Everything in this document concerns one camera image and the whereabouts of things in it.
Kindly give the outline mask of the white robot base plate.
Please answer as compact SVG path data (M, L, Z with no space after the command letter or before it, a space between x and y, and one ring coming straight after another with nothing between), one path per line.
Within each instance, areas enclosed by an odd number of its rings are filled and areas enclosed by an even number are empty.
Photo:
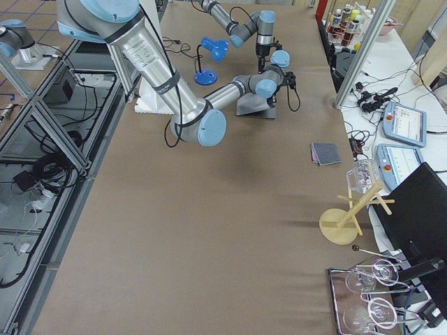
M173 111L144 78L140 82L135 112L140 114L173 114Z

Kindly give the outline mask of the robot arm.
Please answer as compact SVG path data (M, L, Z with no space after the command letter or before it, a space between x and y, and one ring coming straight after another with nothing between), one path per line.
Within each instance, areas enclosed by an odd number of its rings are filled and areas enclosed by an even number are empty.
M271 101L287 85L290 56L274 42L275 13L262 10L250 14L245 24L232 20L218 1L201 1L200 7L226 30L235 47L257 37L259 72L240 75L204 98L197 97L171 64L161 37L139 1L58 1L59 32L72 39L105 43L116 47L173 111L168 127L178 140L212 147L226 134L222 107L247 94Z
M191 1L192 6L202 13L212 16L216 22L224 28L228 34L234 47L241 47L252 36L256 37L256 56L258 58L258 72L263 73L266 69L267 57L274 48L275 51L282 50L282 45L275 40L274 23L276 14L272 10L261 10L248 14L241 7L233 7L233 9L241 9L247 14L248 19L245 23L239 23L227 12L218 1Z

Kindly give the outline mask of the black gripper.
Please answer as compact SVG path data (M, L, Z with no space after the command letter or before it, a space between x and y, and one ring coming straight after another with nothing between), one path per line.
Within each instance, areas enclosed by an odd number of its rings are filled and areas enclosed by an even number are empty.
M275 89L268 89L266 98L266 102L269 106L269 108L275 108L275 105L277 104L277 92L280 90L279 87L275 87Z
M270 54L270 49L281 50L282 44L280 43L268 43L260 44L256 43L256 56L258 57L258 73L265 71L266 57Z

